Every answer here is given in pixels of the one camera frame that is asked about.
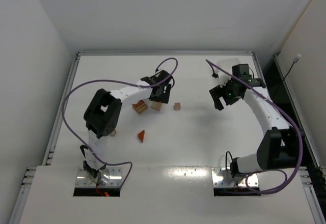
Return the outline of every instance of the orange triangular block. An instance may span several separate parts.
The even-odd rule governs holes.
[[[142,130],[140,133],[138,133],[138,138],[144,142],[144,136],[145,136],[145,130]]]

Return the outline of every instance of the white tabletop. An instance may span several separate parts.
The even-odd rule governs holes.
[[[179,67],[169,104],[161,111],[138,115],[132,107],[119,117],[117,135],[107,141],[112,163],[131,160],[134,168],[119,198],[73,197],[83,156],[80,142],[63,124],[51,166],[40,166],[20,223],[314,223],[299,177],[282,192],[264,197],[214,197],[211,166],[223,166],[227,150],[233,157],[257,150],[262,131],[244,101],[214,109],[209,90],[218,84],[205,59],[239,58],[255,71],[248,56],[177,55]],[[82,56],[73,87],[92,79],[136,82],[150,76],[168,56]],[[171,71],[174,62],[162,68]],[[123,87],[96,83],[77,90],[66,110],[68,123],[87,139],[84,112],[99,88]],[[174,102],[181,110],[174,111]],[[137,134],[145,130],[144,143]],[[183,166],[198,166],[186,174]],[[282,175],[259,176],[261,189],[281,183]]]

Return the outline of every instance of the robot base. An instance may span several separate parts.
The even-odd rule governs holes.
[[[82,167],[78,169],[74,196],[100,197],[98,192],[107,193],[108,197],[120,197],[122,169],[119,167],[106,167],[99,170],[99,176],[94,179]]]
[[[212,180],[214,187],[214,196],[241,196],[241,192],[251,192],[249,195],[260,195],[250,191],[246,186],[246,175],[232,178],[225,167],[212,167]],[[254,190],[259,190],[257,174],[248,178],[248,186]]]

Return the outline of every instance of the white table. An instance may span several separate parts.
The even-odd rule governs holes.
[[[154,73],[171,55],[82,55],[73,80],[75,87],[93,79],[136,82]],[[263,197],[214,197],[211,166],[224,166],[227,150],[233,157],[257,150],[262,131],[244,101],[214,109],[209,90],[217,80],[205,59],[212,62],[239,58],[258,76],[251,55],[174,55],[179,67],[170,103],[160,112],[138,115],[131,107],[119,117],[117,135],[108,138],[105,160],[131,160],[133,170],[121,190],[111,198],[73,197],[77,169],[83,156],[80,142],[63,124],[51,166],[39,166],[33,179],[21,224],[35,223],[314,223],[300,178],[280,193]],[[171,71],[174,62],[164,64]],[[123,87],[96,83],[77,90],[66,110],[68,123],[87,139],[84,112],[99,88]],[[181,110],[174,111],[174,102]],[[137,134],[145,130],[144,143]],[[186,172],[183,166],[196,166]],[[259,176],[261,189],[283,181],[282,174]]]

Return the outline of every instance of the wall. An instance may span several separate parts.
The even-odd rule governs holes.
[[[283,74],[297,53],[302,58],[287,81],[315,140],[321,162],[326,164],[326,0],[312,0],[286,40],[279,55]]]
[[[41,164],[72,56],[38,0],[0,0],[0,223]]]
[[[280,50],[310,0],[40,0],[81,49]]]

